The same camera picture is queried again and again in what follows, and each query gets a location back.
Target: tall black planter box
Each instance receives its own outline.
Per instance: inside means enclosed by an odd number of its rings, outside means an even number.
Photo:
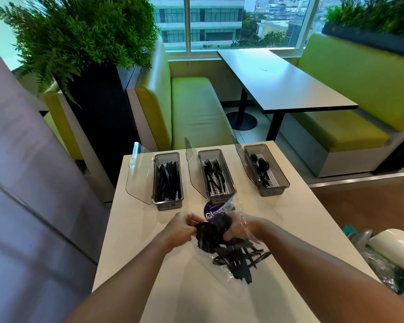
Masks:
[[[404,36],[360,31],[356,27],[328,23],[323,27],[322,33],[404,56]]]
[[[126,93],[131,72],[114,65],[92,65],[68,81],[78,104],[63,91],[114,186],[123,156],[132,154],[134,142],[140,141]]]

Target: cityscape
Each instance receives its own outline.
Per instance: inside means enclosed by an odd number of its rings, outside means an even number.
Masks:
[[[168,51],[186,49],[183,0],[150,0]],[[190,0],[192,50],[295,47],[310,0]],[[310,34],[340,0],[320,0]]]

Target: brown floor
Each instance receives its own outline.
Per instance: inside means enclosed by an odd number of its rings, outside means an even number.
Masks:
[[[404,230],[404,177],[312,190],[340,228]]]

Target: white table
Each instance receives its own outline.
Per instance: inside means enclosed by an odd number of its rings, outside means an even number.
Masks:
[[[266,142],[266,145],[290,187],[283,195],[264,198],[247,178],[235,146],[218,147],[224,153],[237,187],[242,210],[276,222],[376,278],[275,143]],[[180,210],[203,215],[206,200],[190,183],[185,150],[179,153],[184,187]],[[142,250],[177,212],[159,212],[154,205],[148,206],[127,194],[129,158],[129,155],[123,158],[93,290]],[[200,264],[195,251],[201,252],[187,243],[167,255],[141,322],[318,322],[272,256],[258,264],[258,270],[252,270],[253,283],[248,286],[242,282],[243,293],[236,298]]]
[[[274,113],[266,140],[275,140],[286,113],[358,107],[267,49],[229,49],[217,53],[244,85],[239,111],[227,114],[233,129],[249,130],[257,125],[256,118],[245,113],[248,93],[263,113]]]

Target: forearm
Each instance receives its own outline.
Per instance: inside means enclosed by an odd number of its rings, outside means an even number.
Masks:
[[[272,222],[257,234],[322,323],[404,322],[404,300],[356,268]]]
[[[139,322],[166,254],[161,236],[157,235],[97,288],[66,323]]]

